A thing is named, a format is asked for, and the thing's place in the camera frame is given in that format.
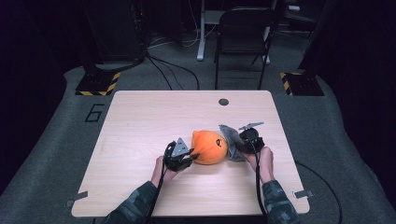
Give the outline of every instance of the black chair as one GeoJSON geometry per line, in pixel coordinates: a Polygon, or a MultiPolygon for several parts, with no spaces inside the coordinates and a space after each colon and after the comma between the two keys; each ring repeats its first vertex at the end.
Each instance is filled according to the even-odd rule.
{"type": "Polygon", "coordinates": [[[234,7],[224,12],[219,19],[218,42],[215,53],[216,84],[219,79],[219,56],[252,55],[252,64],[258,57],[263,57],[262,74],[258,90],[262,88],[262,78],[271,47],[274,31],[278,25],[278,14],[267,7],[234,7]],[[264,39],[262,32],[270,27],[268,36],[264,39]]]}

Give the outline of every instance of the gray carpet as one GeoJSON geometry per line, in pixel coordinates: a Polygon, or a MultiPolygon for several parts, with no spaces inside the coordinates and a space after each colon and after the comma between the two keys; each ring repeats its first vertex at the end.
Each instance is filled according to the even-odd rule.
{"type": "MultiPolygon", "coordinates": [[[[198,43],[184,48],[164,44],[148,52],[170,63],[189,68],[200,81],[201,90],[214,89],[213,63],[215,40],[208,39],[205,60],[196,61],[198,43]]],[[[396,223],[396,213],[369,167],[361,160],[343,128],[341,113],[332,90],[320,78],[325,96],[288,96],[280,72],[298,72],[304,56],[306,35],[277,33],[272,46],[262,89],[273,94],[294,159],[319,173],[333,188],[343,209],[343,223],[396,223]]],[[[220,71],[221,90],[255,90],[259,73],[243,72],[241,61],[224,59],[220,71]]],[[[122,63],[108,63],[117,67],[122,63]]],[[[192,75],[172,67],[175,76],[164,66],[174,90],[196,90],[192,75]]],[[[260,70],[257,63],[252,69],[260,70]]],[[[79,185],[106,118],[113,94],[109,96],[76,96],[75,87],[83,77],[82,68],[65,74],[67,90],[56,113],[32,153],[0,198],[1,223],[92,223],[89,218],[71,216],[64,202],[78,192],[79,185]],[[85,122],[94,104],[103,113],[98,122],[85,122]]],[[[121,73],[115,91],[169,90],[161,73],[149,60],[121,73]]],[[[336,200],[324,182],[298,165],[305,189],[316,195],[309,199],[310,211],[301,215],[304,223],[337,223],[336,200]]],[[[209,223],[197,219],[195,223],[209,223]]],[[[227,222],[216,219],[215,222],[227,222]]],[[[248,218],[240,219],[256,223],[248,218]]],[[[156,219],[163,223],[192,223],[189,219],[156,219]]]]}

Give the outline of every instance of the table leg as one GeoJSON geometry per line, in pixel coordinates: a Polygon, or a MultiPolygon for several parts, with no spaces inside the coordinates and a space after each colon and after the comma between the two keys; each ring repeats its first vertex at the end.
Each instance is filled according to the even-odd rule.
{"type": "Polygon", "coordinates": [[[197,60],[203,61],[205,53],[205,0],[201,2],[201,39],[199,41],[197,60]]]}

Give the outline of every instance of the small round object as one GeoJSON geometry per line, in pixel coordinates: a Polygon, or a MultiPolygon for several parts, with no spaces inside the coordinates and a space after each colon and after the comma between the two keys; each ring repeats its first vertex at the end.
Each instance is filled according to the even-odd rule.
{"type": "Polygon", "coordinates": [[[227,99],[221,98],[219,99],[220,105],[228,105],[230,102],[227,99]]]}

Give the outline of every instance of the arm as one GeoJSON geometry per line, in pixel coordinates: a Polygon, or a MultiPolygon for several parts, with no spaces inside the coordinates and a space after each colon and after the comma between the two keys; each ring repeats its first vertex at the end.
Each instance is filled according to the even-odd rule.
{"type": "MultiPolygon", "coordinates": [[[[253,171],[256,171],[256,158],[245,154],[253,171]]],[[[260,152],[260,180],[264,195],[264,205],[268,215],[268,223],[301,223],[301,220],[279,182],[274,177],[274,155],[269,147],[260,152]]]]}
{"type": "MultiPolygon", "coordinates": [[[[115,210],[105,217],[102,224],[144,223],[162,175],[163,156],[157,158],[151,180],[134,190],[115,210]]],[[[166,184],[177,175],[166,171],[163,183],[166,184]]]]}

